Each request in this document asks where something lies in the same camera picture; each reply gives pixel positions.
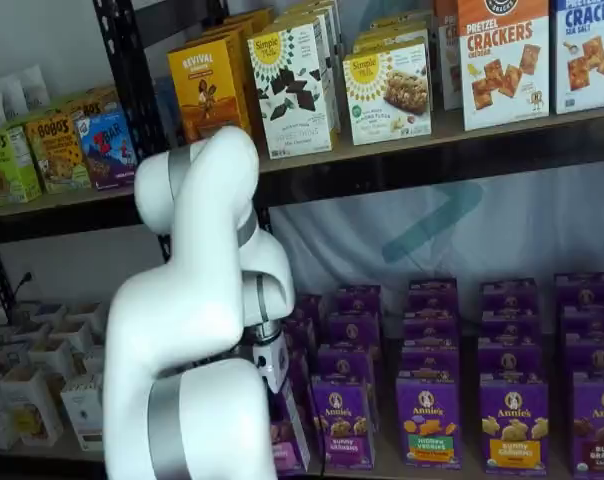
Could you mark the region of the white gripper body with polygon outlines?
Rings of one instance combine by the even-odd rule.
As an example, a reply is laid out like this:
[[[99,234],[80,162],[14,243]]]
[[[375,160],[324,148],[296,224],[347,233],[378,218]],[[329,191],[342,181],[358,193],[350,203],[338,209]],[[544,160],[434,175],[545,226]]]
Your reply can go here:
[[[253,345],[253,360],[273,393],[281,391],[287,377],[288,351],[285,336],[279,333],[270,339]]]

